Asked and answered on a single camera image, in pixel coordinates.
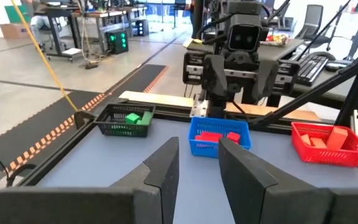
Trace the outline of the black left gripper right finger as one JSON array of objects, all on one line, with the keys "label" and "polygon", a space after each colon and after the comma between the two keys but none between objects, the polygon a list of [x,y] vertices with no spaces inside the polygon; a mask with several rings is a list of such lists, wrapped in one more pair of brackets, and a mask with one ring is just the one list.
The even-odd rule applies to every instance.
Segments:
[{"label": "black left gripper right finger", "polygon": [[315,187],[227,138],[218,152],[235,224],[358,224],[358,189]]}]

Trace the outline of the red rectangular block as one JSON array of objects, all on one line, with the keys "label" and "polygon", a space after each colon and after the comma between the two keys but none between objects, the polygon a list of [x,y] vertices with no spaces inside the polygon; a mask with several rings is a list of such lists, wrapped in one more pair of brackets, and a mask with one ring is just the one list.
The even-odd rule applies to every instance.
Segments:
[{"label": "red rectangular block", "polygon": [[197,141],[207,141],[207,142],[218,142],[223,135],[219,133],[211,133],[202,131],[200,134],[195,136],[195,140]]}]

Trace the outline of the red cube block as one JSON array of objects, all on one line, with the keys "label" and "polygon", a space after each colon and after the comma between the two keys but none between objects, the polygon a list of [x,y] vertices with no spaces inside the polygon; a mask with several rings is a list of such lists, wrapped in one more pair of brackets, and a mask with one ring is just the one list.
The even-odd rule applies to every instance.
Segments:
[{"label": "red cube block", "polygon": [[236,144],[240,144],[241,143],[241,135],[235,132],[230,132],[226,135],[226,137],[228,139],[230,139],[231,141],[233,141]]}]

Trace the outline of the long green rectangular block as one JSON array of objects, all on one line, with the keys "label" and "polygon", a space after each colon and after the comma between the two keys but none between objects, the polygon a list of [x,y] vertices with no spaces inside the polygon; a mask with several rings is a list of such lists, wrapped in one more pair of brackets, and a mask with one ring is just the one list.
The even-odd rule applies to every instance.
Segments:
[{"label": "long green rectangular block", "polygon": [[148,126],[153,118],[153,115],[153,112],[145,111],[143,116],[136,122],[136,124]]}]

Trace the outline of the long orange rectangular block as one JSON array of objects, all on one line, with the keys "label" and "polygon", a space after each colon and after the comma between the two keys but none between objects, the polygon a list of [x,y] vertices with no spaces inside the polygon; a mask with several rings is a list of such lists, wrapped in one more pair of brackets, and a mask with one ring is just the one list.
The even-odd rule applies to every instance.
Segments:
[{"label": "long orange rectangular block", "polygon": [[348,132],[346,129],[339,128],[337,126],[333,127],[331,134],[326,141],[326,146],[328,149],[340,150],[347,139]]}]

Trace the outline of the green cube block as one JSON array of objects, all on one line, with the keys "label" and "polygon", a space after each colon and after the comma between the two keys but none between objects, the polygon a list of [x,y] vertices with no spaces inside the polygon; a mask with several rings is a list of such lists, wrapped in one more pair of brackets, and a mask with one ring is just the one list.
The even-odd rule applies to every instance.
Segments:
[{"label": "green cube block", "polygon": [[136,113],[130,113],[125,117],[126,124],[137,124],[141,117]]}]

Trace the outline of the colourful snack bag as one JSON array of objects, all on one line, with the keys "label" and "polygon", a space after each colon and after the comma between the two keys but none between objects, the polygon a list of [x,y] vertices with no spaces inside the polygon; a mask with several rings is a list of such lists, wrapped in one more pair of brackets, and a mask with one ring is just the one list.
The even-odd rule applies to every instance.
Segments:
[{"label": "colourful snack bag", "polygon": [[267,36],[265,43],[273,46],[284,46],[288,40],[289,37],[285,34],[272,34]]}]

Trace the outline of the black keyboard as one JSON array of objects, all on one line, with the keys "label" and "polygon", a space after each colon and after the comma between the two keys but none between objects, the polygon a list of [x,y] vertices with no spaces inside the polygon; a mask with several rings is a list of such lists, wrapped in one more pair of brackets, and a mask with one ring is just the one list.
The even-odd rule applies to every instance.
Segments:
[{"label": "black keyboard", "polygon": [[312,86],[329,59],[323,55],[307,55],[299,60],[300,70],[295,80],[296,84]]}]

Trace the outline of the black computer mouse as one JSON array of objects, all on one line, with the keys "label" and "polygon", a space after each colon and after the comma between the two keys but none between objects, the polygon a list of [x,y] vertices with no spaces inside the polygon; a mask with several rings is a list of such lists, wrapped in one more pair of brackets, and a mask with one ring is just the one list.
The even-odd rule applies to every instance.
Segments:
[{"label": "black computer mouse", "polygon": [[324,66],[325,70],[329,72],[336,72],[339,69],[345,68],[349,65],[349,61],[347,60],[330,60]]}]

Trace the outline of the blue plastic basket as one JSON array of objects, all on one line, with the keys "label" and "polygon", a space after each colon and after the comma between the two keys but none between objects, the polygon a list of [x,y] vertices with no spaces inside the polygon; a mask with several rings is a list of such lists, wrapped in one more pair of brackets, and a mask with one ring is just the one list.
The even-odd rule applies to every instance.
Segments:
[{"label": "blue plastic basket", "polygon": [[219,133],[222,134],[223,137],[226,137],[226,135],[230,132],[235,132],[241,135],[240,146],[247,150],[252,147],[249,126],[245,121],[193,117],[190,123],[188,141],[191,153],[194,156],[218,158],[218,142],[195,140],[195,136],[200,134],[202,131]]}]

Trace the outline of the black rolling desk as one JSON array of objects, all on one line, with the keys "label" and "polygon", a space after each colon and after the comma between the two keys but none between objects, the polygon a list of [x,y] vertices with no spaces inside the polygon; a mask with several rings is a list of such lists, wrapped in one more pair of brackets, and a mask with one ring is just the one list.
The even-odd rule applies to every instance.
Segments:
[{"label": "black rolling desk", "polygon": [[81,48],[79,37],[80,32],[78,28],[78,21],[73,16],[74,10],[77,10],[77,7],[61,7],[61,6],[47,6],[44,9],[39,9],[34,11],[35,16],[47,16],[48,21],[51,25],[49,29],[49,36],[53,38],[52,46],[55,47],[55,53],[46,53],[47,58],[50,60],[52,57],[66,58],[71,63],[74,62],[73,56],[63,53],[62,47],[66,50],[66,45],[63,42],[60,42],[58,36],[60,23],[57,21],[60,17],[65,17],[68,19],[68,23],[71,29],[71,36],[73,38],[74,47],[77,49]]}]

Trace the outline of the person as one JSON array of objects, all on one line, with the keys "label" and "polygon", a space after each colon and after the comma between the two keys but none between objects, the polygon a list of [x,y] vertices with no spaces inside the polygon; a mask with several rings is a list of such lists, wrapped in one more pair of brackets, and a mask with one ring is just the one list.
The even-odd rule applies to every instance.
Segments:
[{"label": "person", "polygon": [[47,16],[35,15],[35,13],[45,12],[48,5],[44,0],[20,0],[20,2],[26,8],[27,15],[31,17],[30,29],[40,49],[44,52],[45,44],[41,37],[41,30],[49,30],[50,23]]}]

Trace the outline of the green panel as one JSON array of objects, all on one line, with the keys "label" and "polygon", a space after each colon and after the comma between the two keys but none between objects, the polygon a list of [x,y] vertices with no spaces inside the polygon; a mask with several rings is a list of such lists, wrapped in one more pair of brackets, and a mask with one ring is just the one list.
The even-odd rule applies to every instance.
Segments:
[{"label": "green panel", "polygon": [[[6,14],[8,16],[9,22],[11,24],[17,24],[17,23],[22,22],[19,14],[17,13],[14,6],[4,6],[4,8],[5,8]],[[25,21],[30,22],[31,16],[29,15],[27,8],[23,5],[19,5],[18,9],[20,10],[21,14],[23,15],[23,18],[25,19]]]}]

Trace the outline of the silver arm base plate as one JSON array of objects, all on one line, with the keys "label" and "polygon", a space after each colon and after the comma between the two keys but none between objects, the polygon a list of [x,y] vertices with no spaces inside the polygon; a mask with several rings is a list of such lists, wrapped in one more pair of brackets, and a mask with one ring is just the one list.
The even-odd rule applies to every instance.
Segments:
[{"label": "silver arm base plate", "polygon": [[208,100],[197,100],[193,101],[191,107],[190,117],[207,117]]}]

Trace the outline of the black aluminium table frame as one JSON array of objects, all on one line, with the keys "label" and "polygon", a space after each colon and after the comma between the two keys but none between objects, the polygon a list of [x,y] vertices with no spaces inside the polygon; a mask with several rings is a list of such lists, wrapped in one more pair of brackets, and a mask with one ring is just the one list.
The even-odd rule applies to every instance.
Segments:
[{"label": "black aluminium table frame", "polygon": [[[295,94],[293,96],[293,101],[287,103],[274,112],[270,112],[263,116],[246,113],[246,115],[252,118],[252,121],[249,122],[249,129],[263,133],[289,135],[290,125],[292,122],[330,125],[331,123],[327,121],[311,122],[308,120],[288,119],[284,118],[284,116],[292,111],[297,110],[305,103],[328,103],[328,99],[324,98],[323,95],[329,90],[337,87],[338,85],[341,85],[353,77],[356,79],[354,84],[357,84],[358,64],[352,66],[351,68],[345,69],[339,75],[328,78],[326,81],[323,81],[321,84],[318,84],[316,87],[313,87],[310,90],[305,90],[300,94]],[[155,106],[156,110],[154,117],[157,119],[184,123],[189,123],[191,121],[191,108],[188,107],[138,102],[120,97],[113,98],[111,103]],[[36,185],[39,183],[47,175],[47,173],[49,173],[69,153],[69,151],[74,148],[75,145],[82,141],[82,139],[85,138],[86,135],[88,135],[91,130],[97,126],[97,124],[94,122],[96,115],[87,111],[77,111],[74,113],[74,119],[77,132],[73,134],[73,136],[70,137],[67,142],[62,144],[62,146],[59,147],[56,152],[44,160],[43,163],[37,166],[34,164],[28,164],[32,171],[29,172],[29,175],[26,178],[19,182],[19,185]]]}]

